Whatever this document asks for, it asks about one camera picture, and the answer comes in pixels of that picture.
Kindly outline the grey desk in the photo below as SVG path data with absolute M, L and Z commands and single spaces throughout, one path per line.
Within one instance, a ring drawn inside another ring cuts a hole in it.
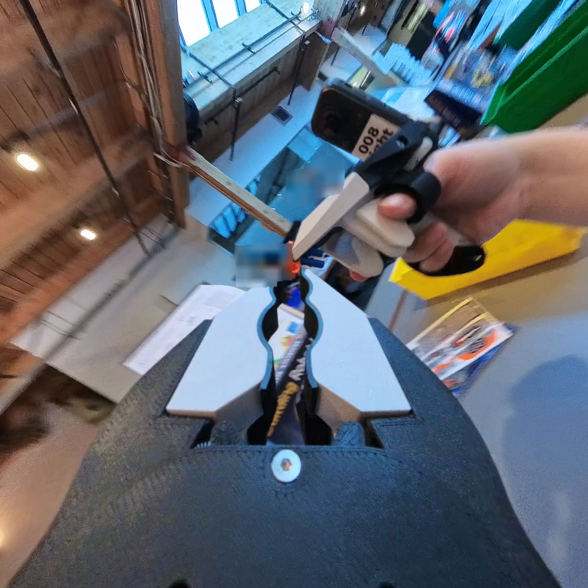
M 472 297 L 515 334 L 459 401 L 533 545 L 563 587 L 587 587 L 587 243 L 424 301 L 389 281 L 366 312 L 408 342 Z

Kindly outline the yellow plastic bin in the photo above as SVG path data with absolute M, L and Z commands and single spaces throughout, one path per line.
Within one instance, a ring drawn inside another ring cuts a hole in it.
M 486 260 L 472 273 L 425 276 L 398 260 L 388 282 L 424 300 L 438 298 L 573 253 L 581 246 L 586 233 L 586 228 L 516 220 L 484 245 Z

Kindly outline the person's right hand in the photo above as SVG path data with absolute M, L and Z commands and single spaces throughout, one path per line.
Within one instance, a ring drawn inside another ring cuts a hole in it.
M 539 220 L 533 192 L 540 154 L 538 132 L 435 152 L 424 168 L 442 187 L 433 208 L 437 220 L 415 237 L 403 260 L 431 274 L 448 264 L 458 236 L 481 246 L 514 220 Z

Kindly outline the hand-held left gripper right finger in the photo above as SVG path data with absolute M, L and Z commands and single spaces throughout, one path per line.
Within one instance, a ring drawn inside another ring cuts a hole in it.
M 330 445 L 346 423 L 406 417 L 411 405 L 370 319 L 321 277 L 303 269 L 305 353 L 300 421 L 306 445 Z

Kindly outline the green plastic bin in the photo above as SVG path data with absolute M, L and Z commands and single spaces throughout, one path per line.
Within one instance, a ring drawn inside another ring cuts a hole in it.
M 534 130 L 586 94 L 587 1 L 561 1 L 497 85 L 481 124 Z

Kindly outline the blue robot kit box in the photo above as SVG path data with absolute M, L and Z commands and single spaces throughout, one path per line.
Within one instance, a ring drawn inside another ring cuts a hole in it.
M 277 364 L 277 404 L 266 437 L 267 445 L 305 443 L 298 408 L 305 385 L 306 352 L 312 342 L 301 326 Z
M 471 13 L 465 39 L 448 55 L 434 78 L 424 103 L 462 140 L 477 135 L 496 86 L 506 77 L 511 57 L 496 45 L 506 6 L 504 1 L 482 1 Z

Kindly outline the wooden post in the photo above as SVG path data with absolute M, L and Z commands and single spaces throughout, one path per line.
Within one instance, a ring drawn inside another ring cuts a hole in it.
M 186 146 L 179 152 L 178 161 L 199 179 L 245 210 L 265 229 L 281 238 L 287 237 L 292 228 L 290 221 L 273 210 L 269 204 L 251 194 L 246 188 L 238 185 L 200 153 Z

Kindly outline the printed instruction sheet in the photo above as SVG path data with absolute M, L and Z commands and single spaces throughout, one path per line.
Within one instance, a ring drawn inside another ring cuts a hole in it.
M 205 320 L 245 294 L 244 290 L 226 285 L 200 285 L 130 354 L 123 367 L 142 376 L 171 349 Z M 278 310 L 278 329 L 270 338 L 274 367 L 298 340 L 303 327 L 302 299 L 299 287 L 286 292 L 286 302 Z

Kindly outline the sticker sheet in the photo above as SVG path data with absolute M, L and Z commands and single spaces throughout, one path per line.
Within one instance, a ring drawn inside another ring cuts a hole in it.
M 466 298 L 406 346 L 444 381 L 506 338 L 502 324 L 474 298 Z

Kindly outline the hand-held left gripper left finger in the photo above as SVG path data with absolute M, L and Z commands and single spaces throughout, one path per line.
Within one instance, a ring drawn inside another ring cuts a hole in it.
M 275 288 L 252 288 L 220 311 L 180 379 L 166 411 L 231 423 L 253 444 L 266 443 L 277 408 L 273 351 Z

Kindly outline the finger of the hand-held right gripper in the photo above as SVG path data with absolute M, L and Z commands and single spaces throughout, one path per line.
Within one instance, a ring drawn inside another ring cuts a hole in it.
M 296 261 L 321 250 L 339 262 L 372 262 L 373 248 L 348 228 L 360 205 L 372 196 L 369 184 L 356 172 L 345 179 L 339 194 L 328 196 L 300 224 L 292 244 Z

